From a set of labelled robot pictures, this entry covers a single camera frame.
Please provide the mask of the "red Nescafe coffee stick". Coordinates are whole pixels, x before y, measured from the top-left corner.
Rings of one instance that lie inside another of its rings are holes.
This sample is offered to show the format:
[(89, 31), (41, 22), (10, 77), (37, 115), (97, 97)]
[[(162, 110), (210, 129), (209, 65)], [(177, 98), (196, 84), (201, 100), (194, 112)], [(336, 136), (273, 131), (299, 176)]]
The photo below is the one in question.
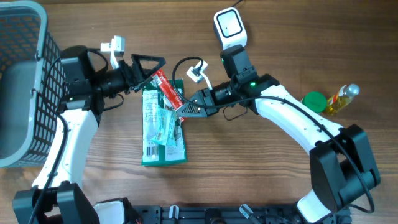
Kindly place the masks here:
[(177, 110), (183, 105), (181, 98), (178, 96), (180, 92), (174, 89), (164, 71), (159, 69), (151, 76), (151, 78), (154, 82), (154, 86), (161, 91), (159, 100), (161, 108), (177, 112)]

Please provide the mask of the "green lid seasoning jar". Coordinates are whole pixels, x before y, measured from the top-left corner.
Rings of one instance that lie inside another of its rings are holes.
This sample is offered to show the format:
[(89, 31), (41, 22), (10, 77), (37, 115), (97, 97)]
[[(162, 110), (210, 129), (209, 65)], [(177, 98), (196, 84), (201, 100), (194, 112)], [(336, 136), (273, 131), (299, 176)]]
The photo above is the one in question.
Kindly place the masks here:
[(318, 91), (307, 93), (300, 102), (317, 114), (322, 113), (327, 106), (326, 97)]

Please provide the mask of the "yellow oil bottle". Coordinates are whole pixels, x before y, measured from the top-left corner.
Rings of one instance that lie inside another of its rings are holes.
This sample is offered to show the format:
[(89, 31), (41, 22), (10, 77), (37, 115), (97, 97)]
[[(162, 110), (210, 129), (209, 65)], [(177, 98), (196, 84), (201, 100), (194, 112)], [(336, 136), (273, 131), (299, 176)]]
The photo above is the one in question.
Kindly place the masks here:
[(333, 116), (345, 106), (350, 104), (355, 96), (360, 92), (360, 87), (357, 84), (350, 84), (342, 86), (337, 93), (327, 99), (324, 114)]

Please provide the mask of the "mint green wipes sachet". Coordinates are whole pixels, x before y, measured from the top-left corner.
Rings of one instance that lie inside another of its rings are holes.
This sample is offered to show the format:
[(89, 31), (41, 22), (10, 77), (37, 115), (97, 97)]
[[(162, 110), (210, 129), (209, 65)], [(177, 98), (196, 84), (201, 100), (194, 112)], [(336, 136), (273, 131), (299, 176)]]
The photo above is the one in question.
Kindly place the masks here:
[(158, 107), (156, 112), (157, 131), (150, 140), (158, 145), (176, 146), (175, 124), (178, 120), (174, 110)]

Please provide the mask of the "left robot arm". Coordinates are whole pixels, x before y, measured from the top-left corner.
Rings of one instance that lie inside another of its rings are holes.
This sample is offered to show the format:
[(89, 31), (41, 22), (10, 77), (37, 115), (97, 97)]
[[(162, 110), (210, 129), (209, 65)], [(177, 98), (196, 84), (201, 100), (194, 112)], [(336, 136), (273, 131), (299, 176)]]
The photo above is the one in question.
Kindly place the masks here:
[(19, 223), (139, 223), (141, 216), (127, 198), (92, 205), (81, 189), (91, 140), (100, 124), (105, 98), (138, 92), (164, 65), (163, 57), (133, 54), (132, 65), (120, 60), (96, 71), (89, 54), (103, 50), (69, 47), (56, 58), (66, 74), (61, 97), (41, 100), (55, 116), (56, 133), (45, 164), (31, 189), (18, 191), (12, 202)]

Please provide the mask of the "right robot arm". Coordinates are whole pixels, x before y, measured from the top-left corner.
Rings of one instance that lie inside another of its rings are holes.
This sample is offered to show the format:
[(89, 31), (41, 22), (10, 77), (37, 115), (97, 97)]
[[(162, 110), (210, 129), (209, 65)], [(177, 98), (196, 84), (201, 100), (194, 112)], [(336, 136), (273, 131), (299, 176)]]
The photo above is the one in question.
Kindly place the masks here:
[(190, 99), (182, 96), (177, 114), (207, 118), (220, 108), (240, 104), (283, 129), (310, 158), (312, 189), (295, 204), (301, 221), (319, 222), (348, 207), (373, 213), (370, 191), (381, 177), (364, 130), (327, 120), (291, 96), (274, 77), (258, 75), (242, 45), (224, 49), (220, 59), (229, 81), (208, 85)]

